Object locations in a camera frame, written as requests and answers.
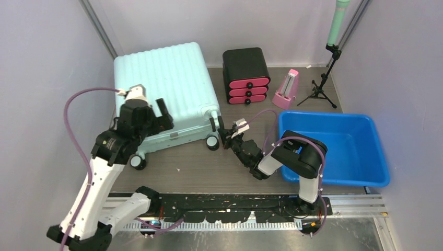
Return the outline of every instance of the robotic arm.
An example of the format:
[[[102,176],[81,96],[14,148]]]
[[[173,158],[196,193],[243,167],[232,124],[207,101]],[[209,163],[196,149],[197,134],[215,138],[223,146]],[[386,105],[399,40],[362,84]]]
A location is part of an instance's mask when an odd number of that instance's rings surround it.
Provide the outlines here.
[[[253,140],[244,141],[242,139],[243,133],[249,129],[249,126],[244,126],[244,124],[246,124],[245,119],[241,119],[234,122],[231,129],[225,129],[220,125],[218,132],[224,149],[231,148],[238,159],[245,167],[249,168],[249,172],[258,180],[267,179],[281,166],[287,166],[300,176],[300,190],[297,199],[299,208],[306,214],[315,212],[321,166],[321,157],[317,150],[305,141],[286,140],[264,155]],[[286,131],[282,139],[293,136],[313,142],[323,155],[328,151],[322,142],[293,131]]]
[[[120,108],[120,117],[116,118],[112,128],[97,136],[92,148],[92,184],[88,184],[86,177],[65,219],[60,225],[50,227],[46,234],[50,239],[61,243],[71,226],[65,245],[72,251],[106,250],[118,230],[137,216],[150,209],[156,211],[161,206],[156,191],[140,187],[128,201],[110,213],[100,214],[116,178],[143,140],[173,128],[172,117],[168,114],[164,101],[156,100],[161,112],[161,116],[156,117],[142,85],[132,87],[124,95],[125,103]],[[88,186],[89,194],[85,201],[81,201]],[[80,204],[82,208],[71,225],[69,222]]]

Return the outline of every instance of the wall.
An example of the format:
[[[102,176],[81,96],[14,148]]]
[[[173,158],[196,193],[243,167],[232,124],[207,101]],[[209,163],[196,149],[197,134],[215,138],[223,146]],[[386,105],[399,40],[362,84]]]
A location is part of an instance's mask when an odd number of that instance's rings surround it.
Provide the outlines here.
[[[373,1],[333,71],[343,110],[377,125],[400,250],[443,248],[442,12],[437,0]]]
[[[86,174],[63,107],[79,90],[113,86],[113,62],[79,1],[1,1],[0,23],[0,249],[56,250],[46,231],[65,217]],[[74,101],[70,121],[85,151],[107,129],[113,97]]]
[[[351,0],[342,32],[361,0]],[[326,65],[335,0],[90,0],[119,55],[195,41],[208,66],[261,47],[268,65]]]

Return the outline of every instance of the tripod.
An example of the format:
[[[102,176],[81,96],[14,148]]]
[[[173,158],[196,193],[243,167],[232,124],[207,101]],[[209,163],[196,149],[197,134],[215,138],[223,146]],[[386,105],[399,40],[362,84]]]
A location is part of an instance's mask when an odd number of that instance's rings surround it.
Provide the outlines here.
[[[309,95],[308,97],[306,97],[305,99],[303,99],[302,102],[298,103],[297,106],[301,105],[301,103],[305,102],[306,100],[308,100],[309,98],[317,98],[317,99],[326,99],[327,101],[329,101],[329,103],[332,105],[332,107],[335,109],[337,108],[337,106],[326,96],[326,94],[323,91],[323,85],[326,83],[326,81],[328,80],[329,77],[329,73],[331,73],[332,67],[335,64],[335,61],[337,61],[340,58],[340,55],[342,54],[342,51],[339,50],[339,47],[336,45],[326,45],[326,49],[330,52],[332,52],[332,63],[329,66],[328,72],[326,72],[326,74],[321,74],[321,83],[320,86],[318,86],[316,84],[316,82],[314,80],[312,80],[312,83],[314,84],[314,88],[312,89],[314,92]]]

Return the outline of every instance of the blue plastic tub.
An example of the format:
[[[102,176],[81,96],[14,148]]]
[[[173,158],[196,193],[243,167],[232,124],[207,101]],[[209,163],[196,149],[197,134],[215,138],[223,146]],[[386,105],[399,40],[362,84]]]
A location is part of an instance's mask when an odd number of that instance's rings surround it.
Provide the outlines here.
[[[323,183],[344,186],[385,187],[389,172],[374,122],[365,115],[283,111],[280,137],[292,130],[323,142],[328,147]],[[282,167],[286,181],[298,175]]]

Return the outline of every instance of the green cylinder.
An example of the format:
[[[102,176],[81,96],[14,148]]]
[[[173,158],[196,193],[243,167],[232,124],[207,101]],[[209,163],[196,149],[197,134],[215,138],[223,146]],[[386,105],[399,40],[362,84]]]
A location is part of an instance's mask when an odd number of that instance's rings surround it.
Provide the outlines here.
[[[350,0],[337,0],[331,30],[329,31],[329,46],[333,46],[337,42],[337,37],[339,36],[340,27],[342,26],[343,17],[345,16],[345,10],[349,5],[349,1]]]

